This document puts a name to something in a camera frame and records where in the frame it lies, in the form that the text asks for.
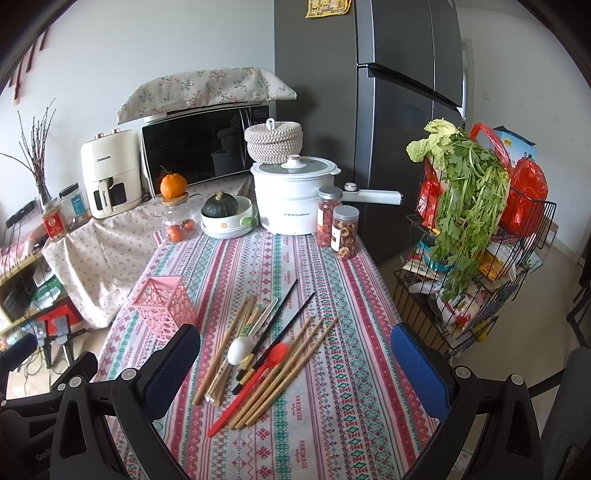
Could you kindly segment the bamboo chopstick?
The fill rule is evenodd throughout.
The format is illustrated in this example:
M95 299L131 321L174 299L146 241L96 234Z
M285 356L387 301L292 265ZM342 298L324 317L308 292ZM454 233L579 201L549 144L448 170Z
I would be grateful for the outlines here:
M249 316L249 312L252 310L254 301L256 301L256 296L249 295L249 297L243 301L242 306L239 308L238 313L235 316L235 319L231 321L228 329L226 329L224 336L222 337L221 344L219 344L218 348L215 350L211 364L209 364L204 378L202 379L202 382L200 383L200 386L193 397L193 406L197 406L202 398L204 398L207 389L211 385L213 376L217 372L219 363L221 362L221 356L224 353L226 346L228 346L228 343L231 341L232 335L235 334L235 331L239 330L239 327L242 326L245 318Z
M229 423L230 429L242 429L247 421L259 410L260 407L266 403L266 399L279 388L280 383L283 382L283 378L287 377L291 371L296 367L297 362L304 356L305 349L308 348L308 344L315 338L318 330L324 325L324 321L319 321L311 333L308 336L304 336L305 331L308 329L308 325L311 324L311 319L301 328L300 333L297 334L297 338L294 339L294 343L287 347L287 356L283 358L276 366L270 370L270 373L266 375L263 382L257 386L256 391L249 397L242 409L238 411L235 418Z
M238 413L236 413L235 416L232 417L232 419L229 422L230 429L242 427L242 425L245 423L245 420L243 419L245 414L249 412L250 408L252 408L254 404L256 404L256 401L259 399L261 395L263 395L263 392L266 391L267 387L269 387L270 384L273 383L274 378L276 378L277 374L280 373L280 370L283 368L284 364L287 363L287 360L290 359L290 356L294 353L294 350L297 349L297 346L300 344L301 339L304 337L305 331L308 330L308 327L310 327L311 323L314 321L314 316L308 318L307 322L305 322L304 326L301 327L301 331L297 333L297 336L295 336L294 340L287 344L287 352L284 355L283 359L281 359L280 362L274 365L273 368L266 370L266 376L264 376L262 381L256 381L256 384L254 384L256 386L256 390L254 390L252 394L249 395L249 399L247 399L242 404L242 409L240 409Z
M259 417L270 408L270 405L283 394L283 391L300 374L301 370L303 370L304 366L311 360L311 357L314 356L315 352L322 345L322 342L329 335L329 332L338 323L338 318L332 319L332 322L322 331L322 334L318 336L317 340L314 340L314 336L308 337L304 344L301 345L301 348L297 350L297 353L294 354L294 358L290 358L290 361L287 362L286 368L281 370L280 374L273 380L273 383L267 387L263 395L256 401L256 404L245 414L245 417L243 417L245 423L242 427L256 424Z

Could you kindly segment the pink perforated utensil holder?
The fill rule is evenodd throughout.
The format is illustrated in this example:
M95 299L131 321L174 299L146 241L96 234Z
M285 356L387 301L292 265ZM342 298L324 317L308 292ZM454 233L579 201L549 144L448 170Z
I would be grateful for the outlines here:
M184 324L197 323L197 311L179 276L148 277L131 306L162 341L171 339Z

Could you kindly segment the black chopstick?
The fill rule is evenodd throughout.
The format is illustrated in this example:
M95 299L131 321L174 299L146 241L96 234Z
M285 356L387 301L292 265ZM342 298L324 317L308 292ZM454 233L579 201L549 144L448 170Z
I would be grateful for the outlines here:
M304 303L301 304L301 307L298 308L297 312L294 313L294 316L290 319L290 321L288 321L287 324L284 325L283 330L281 330L280 334L276 336L276 339L274 339L273 342L270 343L270 346L266 349L266 351L264 351L263 354L261 354L259 358L256 359L256 362L249 363L247 369L242 369L242 371L238 373L238 376L236 376L237 383L235 384L235 387L233 387L233 389L231 390L231 393L233 395L238 395L245 383L249 381L250 377L252 377L253 373L256 372L256 370L263 365L264 361L266 361L266 357L269 356L270 350L283 341L283 337L287 335L287 332L290 330L290 327L293 326L294 322L297 321L297 318L299 318L301 314L304 313L305 307L308 306L308 304L311 302L311 299L314 297L315 292L308 295L308 298L304 300Z
M291 292L293 292L294 287L297 285L298 280L294 280L293 285L290 286L290 289L287 290L287 294L283 296L283 299L280 301L279 306L273 307L271 313L273 314L270 317L269 323L267 323L266 328L264 328L263 333L259 336L259 340L256 341L256 344L253 346L252 351L249 352L249 355L246 356L245 361L240 364L240 369L238 370L238 374L236 374L235 380L237 382L242 381L242 378L245 377L245 374L249 371L250 366L252 365L253 359L256 358L257 353L261 347L263 347L263 343L266 341L266 337L270 335L271 329L273 329L273 324L276 323L277 318L280 316L281 311L283 310L284 304L287 302L287 299L290 298Z

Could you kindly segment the red plastic spoon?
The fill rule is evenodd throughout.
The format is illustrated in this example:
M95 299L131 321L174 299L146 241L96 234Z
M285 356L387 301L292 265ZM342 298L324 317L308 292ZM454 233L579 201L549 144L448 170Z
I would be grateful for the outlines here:
M266 372L267 369L273 368L281 359L283 359L284 355L287 352L287 344L280 342L280 344L276 345L273 349L270 350L269 356L266 357L266 361L263 362L263 365L259 367L259 369L254 372L252 377L249 378L249 381L243 386L242 391L235 397L235 400L231 402L231 404L226 408L221 416L212 424L211 428L207 431L207 437L211 438L217 434L221 428L228 423L233 415L235 415L236 409L242 404L243 400L249 395L249 391L252 389L256 381L259 380L259 377Z

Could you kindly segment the floral side table cloth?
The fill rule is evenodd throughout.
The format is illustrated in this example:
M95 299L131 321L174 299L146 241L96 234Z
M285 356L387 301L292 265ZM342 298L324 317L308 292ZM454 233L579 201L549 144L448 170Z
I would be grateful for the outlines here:
M197 229L188 240L171 242L160 232L162 205L150 201L105 220L92 219L43 248L43 257L88 326L110 326L152 277L179 277L187 300L179 322L199 324L197 266L201 250L223 243Z

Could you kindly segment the wrapped disposable chopsticks pair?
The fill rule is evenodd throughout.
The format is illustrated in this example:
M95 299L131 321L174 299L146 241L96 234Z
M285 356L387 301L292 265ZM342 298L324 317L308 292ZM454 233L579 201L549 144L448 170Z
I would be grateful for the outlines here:
M252 354L254 345L256 345L254 341L256 332L266 322L274 306L276 306L276 299L267 304L266 308L263 308L262 305L256 305L249 310L249 317L240 326L238 334L230 343L228 354L216 373L211 387L205 394L205 400L214 407L221 406L223 390L228 382L232 368L245 363L246 358Z

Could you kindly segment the glass jar with tomatoes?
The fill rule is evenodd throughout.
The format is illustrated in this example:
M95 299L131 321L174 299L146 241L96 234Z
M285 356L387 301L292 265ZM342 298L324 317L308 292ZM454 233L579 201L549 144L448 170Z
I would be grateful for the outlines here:
M162 233L172 243L192 239L197 234L198 212L187 192L162 201Z

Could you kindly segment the red labelled glass jar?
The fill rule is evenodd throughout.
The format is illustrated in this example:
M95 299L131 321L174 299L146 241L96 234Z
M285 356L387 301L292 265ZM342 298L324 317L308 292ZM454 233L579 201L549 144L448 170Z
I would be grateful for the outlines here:
M43 225L51 241L58 241L67 233L67 223L64 220L60 202L51 199L42 205Z

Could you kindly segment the white ceramic casserole dish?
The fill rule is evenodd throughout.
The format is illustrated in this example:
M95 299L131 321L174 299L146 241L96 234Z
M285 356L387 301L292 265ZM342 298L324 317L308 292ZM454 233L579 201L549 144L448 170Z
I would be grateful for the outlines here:
M233 239L249 234L259 226L256 205L247 197L236 196L238 213L228 217L211 218L201 215L202 232L214 239Z

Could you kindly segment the red plastic bag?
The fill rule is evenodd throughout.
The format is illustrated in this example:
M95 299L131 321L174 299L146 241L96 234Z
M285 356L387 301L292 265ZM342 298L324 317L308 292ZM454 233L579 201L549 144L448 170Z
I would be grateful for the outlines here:
M541 167L531 158L522 157L513 163L505 143L489 126L476 123L470 139L483 134L492 144L493 151L510 175L510 191L500 226L515 238L531 236L538 228L548 196L548 184Z

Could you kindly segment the white electric cooking pot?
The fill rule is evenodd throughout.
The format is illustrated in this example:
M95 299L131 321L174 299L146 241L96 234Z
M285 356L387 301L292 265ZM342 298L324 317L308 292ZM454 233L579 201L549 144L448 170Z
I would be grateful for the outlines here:
M250 172L260 224L294 236L317 231L318 190L334 186L341 169L325 158L290 155L281 164L253 164Z

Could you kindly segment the dried branch bouquet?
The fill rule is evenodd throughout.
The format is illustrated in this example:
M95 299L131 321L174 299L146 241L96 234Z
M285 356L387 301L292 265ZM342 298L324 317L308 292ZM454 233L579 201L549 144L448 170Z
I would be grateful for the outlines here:
M53 103L54 100L45 108L43 115L39 119L32 119L29 135L25 134L22 116L20 113L17 113L21 132L21 139L18 144L24 156L23 159L1 153L2 157L17 162L32 174L42 205L47 204L51 200L45 179L45 158L49 130L56 112Z

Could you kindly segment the floral microwave dust cover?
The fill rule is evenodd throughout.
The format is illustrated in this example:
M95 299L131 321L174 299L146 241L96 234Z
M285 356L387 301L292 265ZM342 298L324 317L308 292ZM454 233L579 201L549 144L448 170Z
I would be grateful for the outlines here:
M291 101L297 92L259 67L197 70L141 84L117 112L119 124L159 114L235 103Z

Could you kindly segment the grey refrigerator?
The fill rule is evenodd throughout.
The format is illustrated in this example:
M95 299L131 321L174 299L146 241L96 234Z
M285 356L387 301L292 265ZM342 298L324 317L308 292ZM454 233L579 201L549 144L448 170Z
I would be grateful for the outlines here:
M462 117L462 42L457 7L447 0L349 1L324 17L310 1L274 6L274 69L294 89L277 105L304 130L305 155L339 166L338 183L397 190L399 206L363 204L360 238L382 262L417 237L410 223L423 168L407 145L426 124Z

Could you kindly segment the yellow fridge magnet pad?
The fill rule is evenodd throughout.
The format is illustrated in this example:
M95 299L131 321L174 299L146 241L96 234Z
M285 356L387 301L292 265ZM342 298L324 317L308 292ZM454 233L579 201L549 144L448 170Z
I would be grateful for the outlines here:
M307 19L342 16L349 13L352 0L308 0Z

